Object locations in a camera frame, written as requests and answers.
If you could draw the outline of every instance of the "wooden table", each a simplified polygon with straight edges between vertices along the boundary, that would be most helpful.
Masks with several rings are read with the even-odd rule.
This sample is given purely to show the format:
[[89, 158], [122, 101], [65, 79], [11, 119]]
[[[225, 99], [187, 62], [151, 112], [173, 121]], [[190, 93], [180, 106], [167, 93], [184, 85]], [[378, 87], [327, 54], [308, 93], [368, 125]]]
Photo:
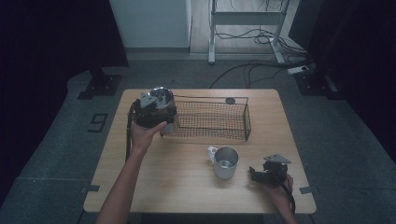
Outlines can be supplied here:
[[[125, 160], [127, 113], [140, 92], [123, 93], [102, 156], [84, 203], [87, 212], [98, 212]], [[296, 213], [314, 213], [312, 193], [295, 146], [279, 95], [275, 90], [172, 90], [175, 95], [248, 97], [251, 134], [247, 141], [207, 137], [154, 136], [143, 160], [131, 212], [148, 213], [274, 213], [260, 185], [250, 180], [248, 167], [262, 171], [263, 157], [278, 153], [289, 159], [294, 177]], [[231, 179], [216, 177], [206, 154], [209, 146], [230, 146], [240, 160]]]

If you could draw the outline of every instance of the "metal stand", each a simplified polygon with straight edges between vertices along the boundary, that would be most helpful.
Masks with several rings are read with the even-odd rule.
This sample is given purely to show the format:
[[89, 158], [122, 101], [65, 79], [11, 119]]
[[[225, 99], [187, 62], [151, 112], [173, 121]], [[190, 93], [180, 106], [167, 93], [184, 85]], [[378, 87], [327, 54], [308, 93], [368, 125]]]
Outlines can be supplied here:
[[280, 53], [278, 39], [289, 7], [286, 0], [281, 11], [271, 12], [217, 12], [216, 1], [212, 0], [210, 13], [209, 63], [215, 63], [215, 28], [217, 25], [276, 25], [274, 38], [270, 38], [271, 48], [278, 63], [285, 63]]

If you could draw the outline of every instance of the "wrist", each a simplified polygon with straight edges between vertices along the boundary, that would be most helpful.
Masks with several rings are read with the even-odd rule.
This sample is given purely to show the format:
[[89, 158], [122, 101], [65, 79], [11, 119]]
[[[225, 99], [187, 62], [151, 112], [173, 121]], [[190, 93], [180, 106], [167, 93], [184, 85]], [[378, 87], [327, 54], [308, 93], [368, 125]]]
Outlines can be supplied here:
[[283, 223], [285, 224], [294, 224], [297, 223], [295, 219], [295, 215], [291, 211], [290, 203], [274, 203], [274, 207], [276, 208], [277, 212], [282, 217]]
[[128, 160], [125, 162], [125, 165], [128, 167], [140, 167], [140, 165], [143, 162], [143, 158], [142, 156], [138, 156], [135, 154], [131, 154], [128, 158]]
[[134, 160], [143, 160], [143, 158], [146, 155], [147, 150], [144, 149], [143, 147], [132, 147], [130, 150], [130, 158], [133, 158]]

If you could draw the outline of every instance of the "stainless steel cup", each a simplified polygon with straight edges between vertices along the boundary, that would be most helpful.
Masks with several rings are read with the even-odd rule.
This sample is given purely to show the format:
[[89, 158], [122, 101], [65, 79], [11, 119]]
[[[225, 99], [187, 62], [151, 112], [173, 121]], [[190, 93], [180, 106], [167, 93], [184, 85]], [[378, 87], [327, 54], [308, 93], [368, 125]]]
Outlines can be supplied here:
[[213, 162], [213, 170], [216, 176], [222, 179], [233, 177], [239, 161], [239, 155], [235, 149], [231, 147], [209, 147], [207, 155]]
[[[156, 110], [158, 115], [168, 114], [170, 109], [176, 111], [175, 97], [170, 89], [165, 87], [155, 87], [149, 92], [149, 95], [155, 96], [158, 99], [156, 101]], [[174, 122], [168, 123], [168, 125], [160, 131], [160, 134], [168, 135], [176, 133], [179, 126], [178, 114], [176, 113], [174, 115]]]

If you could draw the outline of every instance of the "power strip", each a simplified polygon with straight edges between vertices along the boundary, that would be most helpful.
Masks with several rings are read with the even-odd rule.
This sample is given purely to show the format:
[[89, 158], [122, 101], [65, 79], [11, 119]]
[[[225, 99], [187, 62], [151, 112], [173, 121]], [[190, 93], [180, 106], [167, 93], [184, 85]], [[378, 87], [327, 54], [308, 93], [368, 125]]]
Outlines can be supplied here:
[[289, 75], [305, 74], [305, 73], [309, 73], [309, 68], [307, 66], [301, 66], [301, 67], [295, 67], [295, 68], [288, 69]]

